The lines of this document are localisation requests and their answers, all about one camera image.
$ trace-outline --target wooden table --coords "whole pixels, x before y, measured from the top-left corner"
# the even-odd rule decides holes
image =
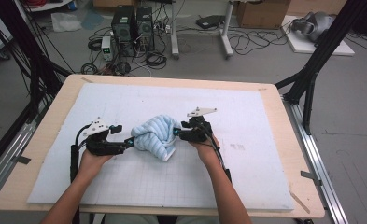
[[[126,84],[138,86],[190,87],[202,89],[258,91],[264,103],[267,118],[275,138],[275,144],[289,183],[290,195],[295,209],[291,212],[249,211],[253,217],[323,217],[325,212],[318,192],[311,179],[301,177],[301,171],[308,172],[303,153],[290,124],[276,87],[272,84],[239,83],[205,80],[148,78],[148,77],[100,77],[72,75],[64,83],[46,116],[38,126],[32,140],[22,156],[32,159],[29,164],[17,163],[2,190],[0,210],[47,211],[52,204],[27,203],[41,165],[51,148],[58,131],[85,83]],[[217,214],[216,209],[187,209],[159,207],[127,207],[82,205],[82,212],[165,214],[165,215],[207,215]]]

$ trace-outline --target computer tower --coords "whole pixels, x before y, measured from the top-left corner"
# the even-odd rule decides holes
[[[139,7],[136,11],[136,22],[140,41],[140,50],[154,50],[154,31],[151,7]]]
[[[117,52],[124,49],[122,56],[135,56],[134,42],[138,38],[134,6],[117,6],[111,22],[113,35],[117,43]]]

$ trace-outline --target cardboard box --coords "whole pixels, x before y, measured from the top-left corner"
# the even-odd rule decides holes
[[[115,9],[118,5],[137,6],[137,0],[93,0],[93,6],[101,9]]]
[[[266,0],[259,4],[240,3],[237,21],[242,28],[279,29],[290,0]]]
[[[323,11],[330,15],[338,15],[346,0],[291,0],[288,15],[304,17],[308,12]]]

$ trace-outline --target hand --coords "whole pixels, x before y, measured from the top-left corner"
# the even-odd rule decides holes
[[[81,157],[80,167],[78,169],[78,175],[76,179],[82,180],[88,185],[91,184],[92,180],[101,171],[104,163],[113,156],[95,156],[91,154],[89,150],[85,150]]]
[[[219,141],[215,137],[215,135],[212,135],[212,137],[215,140],[216,145],[219,146]],[[198,156],[200,157],[201,161],[204,163],[206,167],[213,164],[220,164],[218,156],[215,153],[215,149],[212,147],[210,139],[207,139],[202,143],[194,143],[194,142],[189,143],[195,148],[197,148]]]

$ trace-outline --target forearm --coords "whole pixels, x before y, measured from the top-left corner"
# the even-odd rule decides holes
[[[89,184],[88,181],[76,178],[41,223],[72,223],[73,216]]]
[[[220,223],[251,223],[247,210],[219,162],[207,164],[206,169],[212,180]]]

